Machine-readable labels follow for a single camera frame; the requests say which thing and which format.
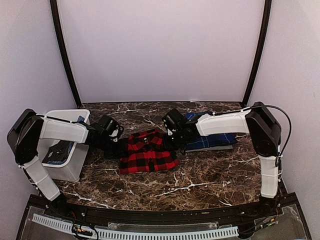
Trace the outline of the white plastic laundry bin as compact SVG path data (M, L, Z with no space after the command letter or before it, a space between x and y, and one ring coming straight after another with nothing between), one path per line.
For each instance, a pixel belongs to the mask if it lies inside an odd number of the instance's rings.
M63 109L51 110L46 113L47 116L64 119L69 121L83 120L90 123L90 111L87 109ZM89 146L79 143L70 143L67 150L68 157L53 161L53 157L63 156L61 151L52 151L52 146L58 144L55 139L39 140L37 151L42 165L47 170L52 179L78 182L80 173L85 162Z

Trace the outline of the grey shirt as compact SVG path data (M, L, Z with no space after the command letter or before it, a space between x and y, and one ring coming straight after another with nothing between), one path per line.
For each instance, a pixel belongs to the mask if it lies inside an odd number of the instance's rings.
M226 146L212 146L212 147L204 147L204 148L194 148L194 149L185 149L185 152L207 152L207 151L222 151L222 150L231 150L233 149L232 145Z

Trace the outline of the blue plaid shirt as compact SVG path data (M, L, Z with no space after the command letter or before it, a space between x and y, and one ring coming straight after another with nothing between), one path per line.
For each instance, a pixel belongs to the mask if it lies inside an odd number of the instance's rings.
M238 141L232 133L212 134L208 136L199 136L189 141L185 149L200 149L216 146L234 146Z

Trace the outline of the black frame post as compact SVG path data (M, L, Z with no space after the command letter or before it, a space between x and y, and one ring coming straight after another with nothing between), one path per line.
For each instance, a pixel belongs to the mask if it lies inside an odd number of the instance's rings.
M68 84L69 84L75 105L79 109L82 106L82 101L76 86L76 81L72 73L72 68L71 68L69 56L67 53L67 48L64 40L62 24L60 20L59 9L58 9L58 1L50 0L49 3L50 3L50 9L51 9L51 15L53 20L56 40L58 43L58 48L59 48L60 56L62 59L64 71L68 80Z
M269 25L269 20L270 20L270 14L271 14L271 7L272 7L272 0L265 0L264 1L264 8L263 8L263 14L262 14L262 20L261 20L261 26L260 26L260 31L259 31L259 37L257 41L257 47L252 63L252 68L250 71L250 75L248 78L247 86L244 92L244 96L241 101L241 106L246 107L249 103L254 84L256 81L256 77L258 74L263 50L264 50L264 45L266 41L266 36L267 36L267 31L268 31L268 25Z

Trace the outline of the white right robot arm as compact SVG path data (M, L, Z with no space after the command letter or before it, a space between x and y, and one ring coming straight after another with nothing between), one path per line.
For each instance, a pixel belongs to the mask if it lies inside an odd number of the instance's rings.
M173 108L162 118L166 129L164 147L167 150L178 150L198 137L249 134L260 161L260 195L264 198L255 205L255 213L266 217L275 208L272 199L278 193L282 174L281 159L287 146L281 143L282 127L270 109L281 110L277 106L258 101L250 107L222 113L209 111L188 119Z

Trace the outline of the left black frame post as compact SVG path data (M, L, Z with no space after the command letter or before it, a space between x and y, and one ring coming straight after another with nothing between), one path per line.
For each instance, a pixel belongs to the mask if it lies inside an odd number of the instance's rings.
M60 20L59 9L58 9L58 1L50 0L49 3L50 3L50 9L51 9L51 15L53 20L56 40L58 43L58 48L59 48L60 56L62 59L64 71L68 80L68 84L69 84L75 105L79 109L82 106L82 101L76 86L76 81L72 73L72 68L71 68L69 56L67 53L67 48L64 40L62 24Z

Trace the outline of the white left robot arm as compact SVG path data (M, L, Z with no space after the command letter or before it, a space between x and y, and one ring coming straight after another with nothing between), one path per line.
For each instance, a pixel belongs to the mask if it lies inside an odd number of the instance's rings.
M27 108L7 134L15 162L51 203L60 218L71 213L55 180L78 182L89 147L114 152L124 128L103 115L90 123L87 109L51 110L44 115Z

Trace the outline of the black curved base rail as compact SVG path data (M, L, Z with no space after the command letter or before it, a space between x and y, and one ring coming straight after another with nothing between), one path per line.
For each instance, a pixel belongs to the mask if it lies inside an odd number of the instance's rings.
M217 222L220 225L251 223L258 217L258 202L242 205L189 211L132 211L91 207L68 203L76 221L96 226L109 223L141 225L201 224Z

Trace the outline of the right black frame post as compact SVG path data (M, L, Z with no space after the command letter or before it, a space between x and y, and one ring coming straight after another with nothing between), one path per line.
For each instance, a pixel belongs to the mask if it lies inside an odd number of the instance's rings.
M264 1L264 8L263 8L263 14L262 14L262 20L261 20L261 26L260 26L260 31L259 31L259 37L257 41L257 47L252 63L252 68L250 71L250 75L248 78L247 86L244 92L244 96L241 101L241 106L246 107L249 103L254 84L256 81L256 77L258 74L263 50L264 50L264 45L266 41L266 36L267 36L267 31L268 31L268 25L269 25L269 20L270 20L270 14L271 14L271 7L272 7L272 0L265 0Z

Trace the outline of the red black plaid shirt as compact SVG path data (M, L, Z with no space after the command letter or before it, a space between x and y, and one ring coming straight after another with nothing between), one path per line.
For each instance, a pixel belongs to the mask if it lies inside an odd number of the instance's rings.
M180 165L176 152L165 149L164 134L157 128L133 133L124 143L118 168L122 175L166 171Z

